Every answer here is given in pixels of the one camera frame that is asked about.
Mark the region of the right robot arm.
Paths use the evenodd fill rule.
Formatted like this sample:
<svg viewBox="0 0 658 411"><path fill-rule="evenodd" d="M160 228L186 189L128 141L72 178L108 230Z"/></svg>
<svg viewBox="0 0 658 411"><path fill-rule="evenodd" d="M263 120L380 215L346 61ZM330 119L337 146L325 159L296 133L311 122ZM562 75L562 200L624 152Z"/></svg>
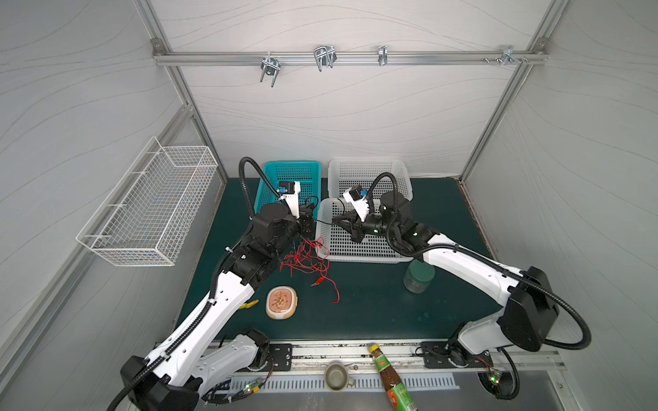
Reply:
<svg viewBox="0 0 658 411"><path fill-rule="evenodd" d="M566 350L590 346L592 332L585 319L553 293L545 272L534 266L521 270L504 265L416 222L411 202L397 188L374 201L373 191L383 179L397 181L392 173L382 172L369 188L356 185L346 190L342 196L352 209L334 217L333 224L349 232L356 243L365 236L382 237L395 253L449 272L500 306L496 313L460 325L440 349L443 356L462 368L491 349L515 346L537 352L545 345Z"/></svg>

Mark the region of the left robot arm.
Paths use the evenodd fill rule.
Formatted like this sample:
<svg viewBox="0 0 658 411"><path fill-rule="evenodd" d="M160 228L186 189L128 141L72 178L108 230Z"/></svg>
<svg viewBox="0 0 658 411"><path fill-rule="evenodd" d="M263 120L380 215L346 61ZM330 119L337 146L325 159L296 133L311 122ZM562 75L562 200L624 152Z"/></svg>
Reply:
<svg viewBox="0 0 658 411"><path fill-rule="evenodd" d="M301 183L283 180L269 190L277 200L255 210L250 223L212 273L208 293L169 337L146 357L133 356L121 369L123 389L108 405L129 399L140 410L193 410L214 402L218 385L248 366L262 366L270 340L248 328L220 349L210 343L267 278L279 270L284 251L313 227L315 204L300 204Z"/></svg>

